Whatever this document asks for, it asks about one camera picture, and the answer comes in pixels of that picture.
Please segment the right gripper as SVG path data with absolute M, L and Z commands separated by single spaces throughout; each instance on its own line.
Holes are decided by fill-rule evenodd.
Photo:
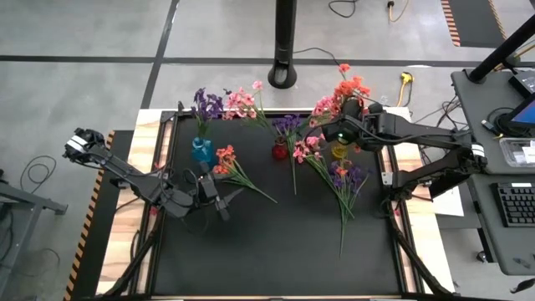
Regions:
M 364 101 L 358 99 L 357 103 L 357 113 L 356 100 L 348 100 L 346 102 L 346 115 L 321 126 L 321 132 L 327 142 L 337 140 L 343 145 L 348 145 L 364 139 L 365 127 L 360 121 L 364 115 Z

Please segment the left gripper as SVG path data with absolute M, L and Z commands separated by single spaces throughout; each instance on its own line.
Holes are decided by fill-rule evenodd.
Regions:
M 227 207 L 229 207 L 232 200 L 244 190 L 244 188 L 239 188 L 221 199 L 216 188 L 215 180 L 209 176 L 203 176 L 200 179 L 200 188 L 201 204 L 209 205 L 216 203 L 217 212 L 224 222 L 227 222 L 230 219 L 230 213 Z

